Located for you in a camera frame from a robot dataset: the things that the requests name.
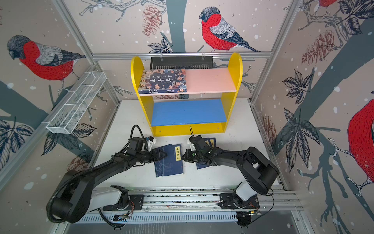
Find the navy blue book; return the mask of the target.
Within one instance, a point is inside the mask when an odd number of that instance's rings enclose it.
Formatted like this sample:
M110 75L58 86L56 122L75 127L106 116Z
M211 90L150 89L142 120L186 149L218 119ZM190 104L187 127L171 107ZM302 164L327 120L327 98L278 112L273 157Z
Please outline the navy blue book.
M204 140L205 140L205 143L211 148L212 145L211 145L210 139L209 138L204 138ZM196 163L196 167L197 167L198 170L200 170L200 169L204 169L204 168L208 167L208 165Z
M154 163L156 177L170 176L173 169L172 159L174 156L172 144L161 146L157 149L160 149L163 152L165 152L167 156L161 159L160 161Z
M210 148L216 147L216 138L214 137L206 137L204 138L206 144L209 145Z
M181 144L166 145L162 147L162 151L166 153L166 157L162 161L162 176L174 176L183 174L183 163L181 154Z

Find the illustrated colourful cover book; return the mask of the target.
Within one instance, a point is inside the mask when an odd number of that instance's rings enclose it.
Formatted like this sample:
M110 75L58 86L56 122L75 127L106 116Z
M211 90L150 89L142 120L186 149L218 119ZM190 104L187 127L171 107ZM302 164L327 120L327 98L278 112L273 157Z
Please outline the illustrated colourful cover book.
M185 69L144 70L138 86L139 94L187 92Z

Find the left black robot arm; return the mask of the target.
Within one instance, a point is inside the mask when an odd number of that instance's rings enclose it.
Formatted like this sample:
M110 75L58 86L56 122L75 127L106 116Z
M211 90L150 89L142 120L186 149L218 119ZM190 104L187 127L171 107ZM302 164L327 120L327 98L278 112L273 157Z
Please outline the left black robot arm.
M149 149L146 138L134 137L111 159L93 168L67 172L46 205L46 215L52 223L76 223L87 212L101 210L106 206L125 209L131 203L128 190L111 186L100 191L96 187L116 174L132 167L143 166L163 160L167 154L160 149Z

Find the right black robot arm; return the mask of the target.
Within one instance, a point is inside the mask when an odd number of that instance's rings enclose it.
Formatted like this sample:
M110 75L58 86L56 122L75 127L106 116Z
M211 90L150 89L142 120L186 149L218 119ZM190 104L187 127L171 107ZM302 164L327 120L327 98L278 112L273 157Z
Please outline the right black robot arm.
M206 166L228 166L238 169L245 181L241 182L231 195L222 195L219 206L224 209L243 209L250 205L250 199L257 194L269 193L271 186L279 176L278 168L257 148L230 151L218 147L210 147L198 136L189 138L194 150L187 149L182 160Z

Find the yellow shelf with coloured boards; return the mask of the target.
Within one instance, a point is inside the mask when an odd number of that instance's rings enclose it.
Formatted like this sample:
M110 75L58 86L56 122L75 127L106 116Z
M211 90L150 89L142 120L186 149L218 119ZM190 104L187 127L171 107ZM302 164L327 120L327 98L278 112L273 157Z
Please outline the yellow shelf with coloured boards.
M221 94L220 99L179 99L156 102L159 93L136 95L155 137L216 134L226 131L243 76L243 62L233 53L227 68L187 70L188 94Z

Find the small green circuit board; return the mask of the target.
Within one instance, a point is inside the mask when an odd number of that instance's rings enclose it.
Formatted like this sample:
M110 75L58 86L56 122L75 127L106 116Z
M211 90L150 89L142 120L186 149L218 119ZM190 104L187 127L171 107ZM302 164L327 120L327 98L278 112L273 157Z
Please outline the small green circuit board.
M131 217L131 214L115 214L113 222L126 222Z

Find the black round connector underneath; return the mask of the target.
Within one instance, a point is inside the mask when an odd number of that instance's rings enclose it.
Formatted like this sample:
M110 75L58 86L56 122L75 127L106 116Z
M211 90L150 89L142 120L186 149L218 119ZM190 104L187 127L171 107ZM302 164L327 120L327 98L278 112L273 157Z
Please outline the black round connector underneath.
M236 213L237 224L240 227L248 227L252 222L251 212L237 212Z

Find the black slotted vent panel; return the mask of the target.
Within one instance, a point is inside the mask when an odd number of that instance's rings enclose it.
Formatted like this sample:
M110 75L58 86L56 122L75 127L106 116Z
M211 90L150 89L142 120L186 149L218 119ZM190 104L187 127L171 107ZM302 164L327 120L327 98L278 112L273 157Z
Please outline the black slotted vent panel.
M212 69L212 57L152 57L150 69Z

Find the aluminium mounting rail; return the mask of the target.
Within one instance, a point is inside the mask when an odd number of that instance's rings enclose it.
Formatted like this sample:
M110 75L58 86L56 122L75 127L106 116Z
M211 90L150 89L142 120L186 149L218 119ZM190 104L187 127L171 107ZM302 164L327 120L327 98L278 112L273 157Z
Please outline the aluminium mounting rail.
M161 187L133 188L130 196L143 195L142 212L192 212L192 211L221 211L220 203L226 203L221 194L233 195L233 187ZM235 211L258 210L274 211L303 211L304 208L295 192L285 191L280 186L272 187L272 196L257 195L248 202L247 206L235 208Z

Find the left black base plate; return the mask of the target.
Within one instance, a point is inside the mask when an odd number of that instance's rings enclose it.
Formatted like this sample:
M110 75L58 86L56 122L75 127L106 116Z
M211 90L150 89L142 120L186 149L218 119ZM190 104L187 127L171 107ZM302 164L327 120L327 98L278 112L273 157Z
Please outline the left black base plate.
M102 208L103 211L140 211L143 207L144 195L125 195L114 205Z

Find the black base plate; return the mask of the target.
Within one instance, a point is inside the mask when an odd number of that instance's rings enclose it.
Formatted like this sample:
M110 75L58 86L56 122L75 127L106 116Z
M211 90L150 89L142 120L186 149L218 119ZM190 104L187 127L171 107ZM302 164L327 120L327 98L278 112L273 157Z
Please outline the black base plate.
M102 208L103 211L140 211L143 207L144 195L125 195L114 205Z
M222 209L256 209L260 208L257 195L250 197L248 200L242 200L235 193L220 194L219 202L217 203Z

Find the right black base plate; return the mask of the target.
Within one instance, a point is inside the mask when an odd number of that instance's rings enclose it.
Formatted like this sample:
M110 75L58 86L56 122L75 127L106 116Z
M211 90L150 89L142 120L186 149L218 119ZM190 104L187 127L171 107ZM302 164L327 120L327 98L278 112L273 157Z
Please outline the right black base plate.
M217 203L222 209L256 209L260 208L257 195L250 197L248 200L242 200L235 193L220 194L219 202Z

